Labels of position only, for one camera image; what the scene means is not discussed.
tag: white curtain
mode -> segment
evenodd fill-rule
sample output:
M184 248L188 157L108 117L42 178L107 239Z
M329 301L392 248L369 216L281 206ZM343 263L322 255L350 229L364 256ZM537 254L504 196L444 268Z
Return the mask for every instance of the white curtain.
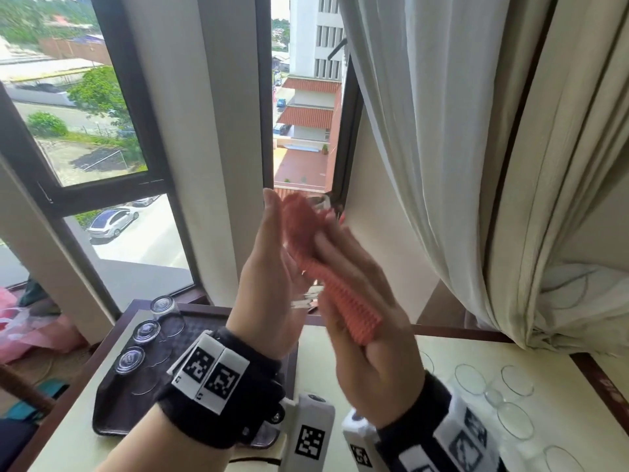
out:
M339 0L358 83L399 200L439 277L497 326L479 192L509 0Z

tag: bush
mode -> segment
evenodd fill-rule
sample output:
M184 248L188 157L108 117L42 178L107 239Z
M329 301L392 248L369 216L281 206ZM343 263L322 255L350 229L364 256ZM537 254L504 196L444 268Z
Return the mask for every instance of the bush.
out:
M63 120L41 110L29 114L27 124L34 136L62 137L68 133L68 126Z
M89 212L77 213L74 218L83 228L89 227L100 212L105 209L90 210Z

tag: red tile awning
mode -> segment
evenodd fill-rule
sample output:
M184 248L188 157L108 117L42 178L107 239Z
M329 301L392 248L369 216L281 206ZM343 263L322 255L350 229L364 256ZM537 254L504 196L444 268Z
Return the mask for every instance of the red tile awning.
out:
M292 124L305 128L331 129L333 113L332 109L286 106L286 109L277 121L281 124Z
M341 83L336 81L320 81L317 79L291 78L288 76L284 84L282 84L282 87L334 94L341 87Z

